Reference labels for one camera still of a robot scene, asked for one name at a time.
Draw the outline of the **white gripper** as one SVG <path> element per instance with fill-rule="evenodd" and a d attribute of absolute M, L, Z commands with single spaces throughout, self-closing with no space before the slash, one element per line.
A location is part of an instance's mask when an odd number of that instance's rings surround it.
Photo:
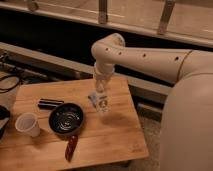
<path fill-rule="evenodd" d="M 94 74 L 95 88 L 97 92 L 104 92 L 106 85 L 109 82 L 111 76 L 114 74 L 114 64 L 107 63 L 95 63 Z"/>

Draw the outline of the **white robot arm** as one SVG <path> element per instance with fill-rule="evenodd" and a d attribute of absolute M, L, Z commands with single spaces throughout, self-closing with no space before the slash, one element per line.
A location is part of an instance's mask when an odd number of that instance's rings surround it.
<path fill-rule="evenodd" d="M 162 112 L 160 171 L 213 171 L 213 52 L 127 47 L 114 33 L 91 53 L 98 79 L 121 65 L 174 85 Z"/>

